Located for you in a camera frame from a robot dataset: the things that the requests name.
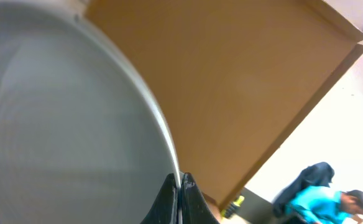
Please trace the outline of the grey plate with leftovers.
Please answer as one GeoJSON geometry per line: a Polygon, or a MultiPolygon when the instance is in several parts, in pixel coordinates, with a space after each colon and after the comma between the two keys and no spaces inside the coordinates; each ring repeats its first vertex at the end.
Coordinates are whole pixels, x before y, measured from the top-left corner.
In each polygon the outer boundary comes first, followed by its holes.
{"type": "Polygon", "coordinates": [[[0,223],[177,217],[177,155],[152,92],[89,20],[0,1],[0,223]]]}

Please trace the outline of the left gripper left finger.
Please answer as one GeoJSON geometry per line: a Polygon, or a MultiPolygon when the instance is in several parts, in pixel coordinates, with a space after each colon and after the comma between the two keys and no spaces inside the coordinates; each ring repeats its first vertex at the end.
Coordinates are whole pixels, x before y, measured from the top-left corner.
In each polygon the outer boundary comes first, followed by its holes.
{"type": "Polygon", "coordinates": [[[177,224],[178,188],[174,174],[166,176],[148,214],[141,224],[177,224]]]}

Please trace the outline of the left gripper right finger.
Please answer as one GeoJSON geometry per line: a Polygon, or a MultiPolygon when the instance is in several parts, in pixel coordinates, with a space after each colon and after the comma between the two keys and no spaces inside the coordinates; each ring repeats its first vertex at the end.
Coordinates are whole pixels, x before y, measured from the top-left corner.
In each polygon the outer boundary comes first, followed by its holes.
{"type": "Polygon", "coordinates": [[[191,173],[183,174],[180,195],[183,224],[219,224],[191,173]]]}

